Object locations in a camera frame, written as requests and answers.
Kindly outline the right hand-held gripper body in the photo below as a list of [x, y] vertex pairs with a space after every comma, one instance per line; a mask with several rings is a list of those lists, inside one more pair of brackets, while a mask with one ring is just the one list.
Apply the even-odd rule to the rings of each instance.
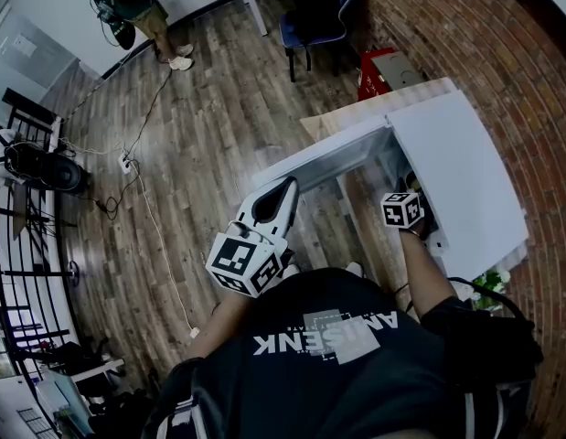
[[407, 230], [426, 241], [436, 231], [436, 219], [416, 176], [400, 177], [396, 189], [381, 200], [384, 224]]

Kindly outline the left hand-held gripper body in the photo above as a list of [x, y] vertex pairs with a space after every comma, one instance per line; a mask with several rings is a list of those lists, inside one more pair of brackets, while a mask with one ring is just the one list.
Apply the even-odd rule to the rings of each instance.
[[216, 236], [206, 270], [222, 288], [257, 298], [282, 278], [293, 255], [285, 238], [232, 221]]

